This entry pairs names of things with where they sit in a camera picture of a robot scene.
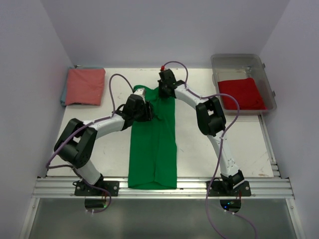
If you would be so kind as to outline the green polo shirt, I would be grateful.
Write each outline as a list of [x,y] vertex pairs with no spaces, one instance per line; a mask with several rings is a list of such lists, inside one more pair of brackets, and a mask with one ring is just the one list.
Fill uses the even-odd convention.
[[154,118],[132,125],[128,187],[139,190],[175,189],[175,99],[160,98],[158,88],[146,88],[146,100],[153,107]]

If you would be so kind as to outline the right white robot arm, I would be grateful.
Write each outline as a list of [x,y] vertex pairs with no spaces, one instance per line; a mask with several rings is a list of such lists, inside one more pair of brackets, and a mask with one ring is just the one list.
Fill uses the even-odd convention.
[[165,66],[160,69],[159,76],[160,97],[178,99],[195,109],[198,128],[208,137],[218,156],[222,190],[226,195],[234,195],[244,182],[244,176],[227,144],[226,117],[219,99],[192,93],[185,82],[177,81],[173,71]]

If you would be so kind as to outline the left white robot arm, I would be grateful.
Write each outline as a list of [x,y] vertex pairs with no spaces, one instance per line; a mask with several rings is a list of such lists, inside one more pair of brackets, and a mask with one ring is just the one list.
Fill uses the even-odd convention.
[[66,161],[86,184],[86,190],[96,196],[104,189],[103,175],[91,161],[95,141],[113,132],[123,131],[134,122],[153,119],[153,109],[146,100],[144,88],[136,90],[128,98],[122,109],[117,109],[111,117],[93,121],[71,119],[60,138],[54,153]]

